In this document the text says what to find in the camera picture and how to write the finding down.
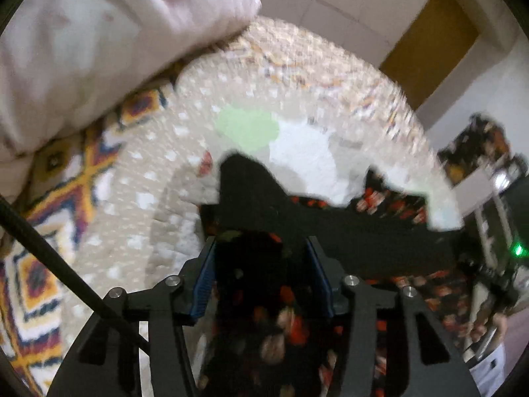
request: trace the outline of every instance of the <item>white cloth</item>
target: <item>white cloth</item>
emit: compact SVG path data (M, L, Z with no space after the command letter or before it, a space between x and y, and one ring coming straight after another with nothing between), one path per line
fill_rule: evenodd
M491 397L505 380L505 347L503 343L470 369L482 397Z
M252 21L259 0L24 0L0 37L0 193L32 153L86 127L190 49Z

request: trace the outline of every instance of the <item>metal screw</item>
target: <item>metal screw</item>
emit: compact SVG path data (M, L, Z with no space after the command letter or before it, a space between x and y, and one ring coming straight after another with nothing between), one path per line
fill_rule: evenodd
M360 283L360 280L355 275L347 275L345 278L343 278L343 283L347 286L356 286Z
M413 298L417 295L417 290L413 286L405 286L402 292L406 297Z
M119 298L119 297L121 297L122 294L123 294L123 288L120 288L118 286L116 286L115 288L112 288L108 292L108 296L110 298Z
M179 276L172 275L172 276L166 277L165 282L166 282L167 286L178 286L178 285L180 285L182 280L180 279Z

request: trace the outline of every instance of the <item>patterned rug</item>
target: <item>patterned rug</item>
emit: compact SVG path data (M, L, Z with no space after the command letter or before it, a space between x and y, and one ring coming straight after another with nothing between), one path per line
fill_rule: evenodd
M98 203L109 196L121 146L135 126L166 108L171 83L134 94L36 154L20 209L69 264ZM10 253L0 262L0 346L30 390L46 395L62 361L62 284L16 241L4 249Z

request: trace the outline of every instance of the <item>robotic device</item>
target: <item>robotic device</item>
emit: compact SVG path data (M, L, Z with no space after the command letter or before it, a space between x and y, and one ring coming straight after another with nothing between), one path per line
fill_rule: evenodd
M139 350L150 357L155 396L198 395L182 326L193 326L205 313L215 262L223 261L215 253L215 238L208 238L200 255L187 261L179 275L131 294L113 288L101 300L3 198L0 223L94 310L57 372L49 397L140 397ZM392 372L388 367L388 383L395 390L392 395L479 395L460 354L415 288L398 292L374 288L346 275L337 260L325 255L315 237L307 240L305 267L321 320L343 317L350 323L329 395L371 394L380 310L391 312L401 328L398 338L388 344L388 365L392 356L397 358ZM139 321L149 323L148 342L138 333ZM3 395L29 395L4 361Z

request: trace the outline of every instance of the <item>brown door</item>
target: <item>brown door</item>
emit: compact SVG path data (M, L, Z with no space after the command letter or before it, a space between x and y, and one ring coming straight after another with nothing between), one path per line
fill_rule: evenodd
M456 0L428 0L380 66L416 110L464 57L478 31Z

